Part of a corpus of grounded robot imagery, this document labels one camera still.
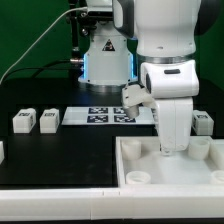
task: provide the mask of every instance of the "blue light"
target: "blue light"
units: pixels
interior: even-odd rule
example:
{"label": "blue light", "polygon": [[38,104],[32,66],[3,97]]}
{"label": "blue light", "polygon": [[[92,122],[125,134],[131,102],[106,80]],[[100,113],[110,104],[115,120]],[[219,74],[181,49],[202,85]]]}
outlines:
{"label": "blue light", "polygon": [[87,77],[87,71],[86,71],[86,68],[87,68],[87,56],[86,54],[84,54],[84,64],[83,64],[83,79],[86,79]]}
{"label": "blue light", "polygon": [[133,54],[131,55],[131,78],[136,79],[136,76],[134,74],[134,56],[133,56]]}

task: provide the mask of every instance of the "green background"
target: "green background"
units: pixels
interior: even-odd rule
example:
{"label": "green background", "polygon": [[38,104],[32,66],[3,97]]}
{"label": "green background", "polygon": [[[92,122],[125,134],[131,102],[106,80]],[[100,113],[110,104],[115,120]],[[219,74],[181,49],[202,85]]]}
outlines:
{"label": "green background", "polygon": [[[218,21],[209,32],[196,38],[196,58],[198,75],[224,89],[224,0],[222,3]],[[0,0],[0,76],[68,9],[67,0]],[[82,41],[82,49],[87,47],[86,43]],[[16,68],[41,67],[54,60],[69,59],[71,49],[70,25],[62,19]],[[15,76],[28,77],[31,74],[31,71],[23,71]],[[66,74],[48,71],[42,75]]]}

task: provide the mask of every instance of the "white cube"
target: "white cube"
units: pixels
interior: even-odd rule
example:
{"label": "white cube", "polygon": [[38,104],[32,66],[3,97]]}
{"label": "white cube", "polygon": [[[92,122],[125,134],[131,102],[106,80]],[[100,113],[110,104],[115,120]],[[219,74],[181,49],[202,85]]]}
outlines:
{"label": "white cube", "polygon": [[59,110],[45,110],[40,118],[41,133],[56,133],[60,123]]}
{"label": "white cube", "polygon": [[36,111],[33,108],[20,110],[13,118],[14,133],[30,133],[36,124]]}
{"label": "white cube", "polygon": [[3,142],[0,142],[0,165],[4,159],[5,159],[5,154],[4,154]]}
{"label": "white cube", "polygon": [[206,111],[193,111],[192,127],[197,135],[213,134],[214,121]]}

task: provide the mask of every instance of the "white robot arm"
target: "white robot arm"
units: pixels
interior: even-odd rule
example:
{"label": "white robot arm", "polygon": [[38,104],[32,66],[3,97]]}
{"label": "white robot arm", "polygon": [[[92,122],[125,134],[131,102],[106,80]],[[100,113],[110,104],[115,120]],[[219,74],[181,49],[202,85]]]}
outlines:
{"label": "white robot arm", "polygon": [[115,27],[138,39],[137,57],[142,89],[123,89],[123,106],[138,115],[131,96],[154,109],[156,128],[165,155],[185,150],[189,143],[192,96],[199,92],[195,72],[194,30],[201,0],[113,0]]}

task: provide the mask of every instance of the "cable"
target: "cable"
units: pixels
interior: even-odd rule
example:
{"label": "cable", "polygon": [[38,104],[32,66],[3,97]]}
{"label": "cable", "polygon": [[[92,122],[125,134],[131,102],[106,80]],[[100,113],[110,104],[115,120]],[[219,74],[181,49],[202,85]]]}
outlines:
{"label": "cable", "polygon": [[51,63],[48,63],[46,65],[44,65],[42,68],[38,69],[32,76],[31,78],[36,78],[36,76],[38,76],[42,71],[45,70],[45,68],[49,68],[53,65],[58,65],[58,64],[66,64],[66,63],[70,63],[70,60],[59,60],[59,61],[53,61]]}
{"label": "cable", "polygon": [[7,75],[7,73],[13,68],[15,67],[32,49],[33,47],[55,26],[55,24],[61,19],[63,18],[65,15],[67,15],[70,12],[74,12],[74,11],[87,11],[87,7],[82,7],[82,8],[75,8],[75,9],[70,9],[66,12],[64,12],[61,16],[59,16],[48,28],[47,30],[25,51],[25,53],[14,63],[12,64],[7,71],[3,74],[1,80],[0,80],[0,85],[2,84],[3,80],[5,79],[5,76]]}
{"label": "cable", "polygon": [[25,71],[25,70],[41,70],[44,71],[44,70],[51,70],[51,71],[68,71],[70,70],[71,68],[48,68],[48,67],[30,67],[30,68],[20,68],[20,69],[16,69],[14,71],[11,71],[9,73],[6,74],[4,80],[6,80],[10,75],[12,75],[13,73],[16,73],[16,72],[20,72],[20,71]]}

